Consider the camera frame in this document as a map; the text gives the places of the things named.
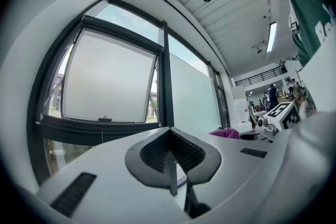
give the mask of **black metal railing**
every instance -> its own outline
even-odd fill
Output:
[[[268,80],[270,78],[274,78],[284,73],[287,73],[285,66],[279,66],[277,68],[273,68],[271,70],[268,70],[266,72],[260,73],[252,77],[249,77],[247,79],[236,81],[235,83],[236,83],[236,86],[239,86],[239,85],[249,86],[249,85],[252,85],[258,82],[262,82],[264,80]]]

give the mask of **black window frame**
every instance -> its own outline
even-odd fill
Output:
[[[174,126],[169,35],[199,57],[200,60],[208,66],[209,76],[211,77],[210,69],[213,70],[211,63],[206,61],[206,59],[180,35],[170,29],[165,21],[160,21],[150,14],[121,0],[107,0],[108,4],[123,8],[157,26],[159,28],[159,42],[155,43],[122,26],[86,15],[88,11],[102,1],[106,0],[98,0],[93,3],[63,29],[44,57],[33,84],[27,111],[27,142],[33,171],[39,184],[42,184],[50,177],[47,158],[44,157],[44,159],[41,159],[41,153],[45,156],[45,151],[48,150],[47,140],[74,145],[95,146],[159,127]],[[158,95],[156,109],[160,122],[132,124],[90,122],[56,118],[45,113],[46,110],[44,108],[47,107],[49,109],[48,105],[45,106],[45,100],[52,93],[52,86],[55,84],[56,78],[55,74],[58,72],[68,49],[77,41],[83,29],[95,30],[130,43],[135,43],[137,46],[154,52],[157,55]],[[216,78],[214,79],[212,77],[212,79],[215,85],[217,85]],[[221,112],[221,104],[218,96],[217,101],[218,110]]]

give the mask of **purple cloth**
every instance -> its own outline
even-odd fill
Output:
[[[241,139],[239,136],[239,132],[236,129],[232,129],[232,128],[225,128],[224,130],[216,129],[212,131],[210,134],[220,136],[220,137]]]

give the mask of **ceiling light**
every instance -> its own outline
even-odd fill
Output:
[[[270,24],[270,31],[269,31],[269,39],[268,39],[268,46],[267,52],[270,52],[273,49],[275,35],[277,33],[277,23]]]

